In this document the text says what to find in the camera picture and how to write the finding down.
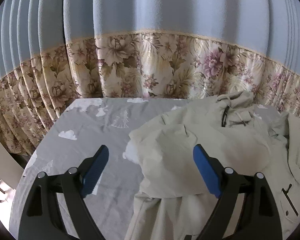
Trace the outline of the light green jacket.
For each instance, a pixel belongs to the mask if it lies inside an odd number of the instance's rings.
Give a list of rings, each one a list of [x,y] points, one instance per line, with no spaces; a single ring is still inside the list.
[[[300,118],[253,102],[250,92],[212,96],[154,117],[129,135],[124,157],[140,165],[126,239],[197,238],[217,198],[193,160],[193,148],[237,173],[265,178],[283,238],[300,223]]]

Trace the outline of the blue floral curtain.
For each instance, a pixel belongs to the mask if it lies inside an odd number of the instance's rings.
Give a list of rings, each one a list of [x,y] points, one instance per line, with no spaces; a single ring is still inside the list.
[[[300,117],[299,0],[2,0],[0,142],[31,155],[80,98],[247,90]]]

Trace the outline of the grey polar bear bedsheet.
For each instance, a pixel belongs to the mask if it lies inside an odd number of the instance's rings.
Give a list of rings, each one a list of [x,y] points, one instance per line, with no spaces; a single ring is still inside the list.
[[[186,106],[181,99],[77,99],[56,121],[25,167],[12,204],[9,230],[14,237],[27,195],[41,171],[64,173],[109,148],[109,161],[85,203],[106,239],[124,239],[133,215],[133,199],[142,180],[134,155],[125,153],[129,133],[155,116]]]

